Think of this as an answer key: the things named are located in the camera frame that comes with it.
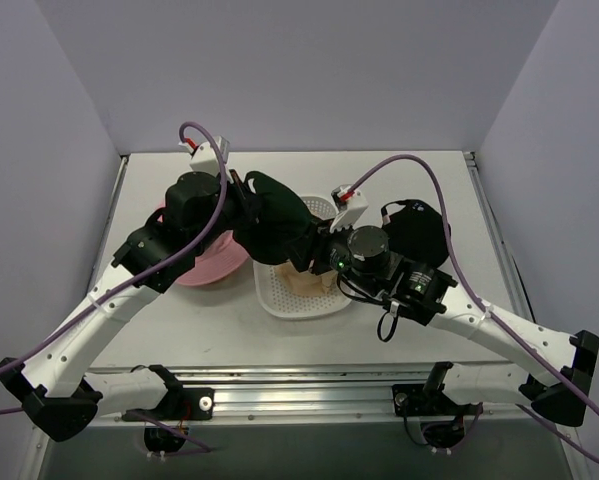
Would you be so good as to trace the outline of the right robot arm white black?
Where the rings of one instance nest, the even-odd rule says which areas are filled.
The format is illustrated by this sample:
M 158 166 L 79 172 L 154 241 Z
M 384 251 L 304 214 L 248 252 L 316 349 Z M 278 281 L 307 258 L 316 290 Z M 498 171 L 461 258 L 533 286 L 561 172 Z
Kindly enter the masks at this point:
M 381 307 L 394 320 L 453 333 L 502 357 L 493 364 L 436 363 L 422 390 L 432 411 L 519 404 L 555 424 L 582 425 L 599 351 L 594 333 L 551 330 L 480 300 L 451 275 L 392 251 L 378 227 L 331 233 L 313 226 L 288 255 L 301 271 L 335 271 L 358 301 Z

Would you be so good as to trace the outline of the black cap green brim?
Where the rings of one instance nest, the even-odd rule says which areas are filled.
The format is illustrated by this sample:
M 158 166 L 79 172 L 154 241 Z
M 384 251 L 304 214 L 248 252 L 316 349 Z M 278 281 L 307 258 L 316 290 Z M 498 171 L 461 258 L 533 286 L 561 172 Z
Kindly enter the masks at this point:
M 290 262 L 300 272 L 314 260 L 321 220 L 289 187 L 260 171 L 248 172 L 245 183 L 256 197 L 256 221 L 233 231 L 249 256 L 265 265 Z

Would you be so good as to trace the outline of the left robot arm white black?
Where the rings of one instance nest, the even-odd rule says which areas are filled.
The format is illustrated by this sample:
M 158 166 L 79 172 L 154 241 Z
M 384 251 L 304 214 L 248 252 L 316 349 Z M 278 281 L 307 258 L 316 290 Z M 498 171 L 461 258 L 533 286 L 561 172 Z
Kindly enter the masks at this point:
M 189 172 L 165 205 L 130 233 L 71 317 L 27 360 L 6 357 L 0 382 L 32 423 L 56 442 L 95 418 L 120 413 L 175 420 L 195 410 L 183 384 L 162 365 L 94 374 L 92 362 L 144 307 L 195 265 L 221 234 L 254 222 L 260 202 L 231 170 Z

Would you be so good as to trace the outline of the black NY baseball cap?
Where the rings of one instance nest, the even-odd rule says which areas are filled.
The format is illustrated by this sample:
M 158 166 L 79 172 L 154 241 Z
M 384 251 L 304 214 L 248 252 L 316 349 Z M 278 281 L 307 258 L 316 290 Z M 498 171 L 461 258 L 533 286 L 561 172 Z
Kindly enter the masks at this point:
M 380 214 L 392 252 L 432 268 L 441 267 L 449 258 L 442 215 L 426 202 L 389 202 L 381 207 Z

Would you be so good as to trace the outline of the pink bucket hat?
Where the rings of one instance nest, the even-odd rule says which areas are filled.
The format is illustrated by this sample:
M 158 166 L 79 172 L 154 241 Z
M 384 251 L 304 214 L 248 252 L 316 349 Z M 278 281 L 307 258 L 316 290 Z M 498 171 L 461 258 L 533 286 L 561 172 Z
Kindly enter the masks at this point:
M 235 241 L 233 232 L 226 231 L 195 259 L 195 266 L 175 283 L 184 287 L 210 285 L 235 273 L 248 259 L 248 253 Z

